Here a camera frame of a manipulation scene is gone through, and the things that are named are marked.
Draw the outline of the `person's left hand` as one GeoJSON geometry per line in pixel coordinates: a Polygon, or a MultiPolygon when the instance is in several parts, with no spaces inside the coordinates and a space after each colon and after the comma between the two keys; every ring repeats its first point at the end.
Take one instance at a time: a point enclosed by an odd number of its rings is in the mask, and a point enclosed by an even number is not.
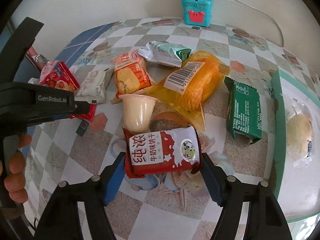
{"type": "Polygon", "coordinates": [[[17,135],[19,142],[15,153],[9,161],[10,174],[4,180],[4,186],[7,189],[10,198],[17,203],[25,203],[28,200],[28,194],[25,187],[25,176],[23,171],[26,167],[25,158],[20,148],[30,145],[32,137],[25,134],[17,135]]]}

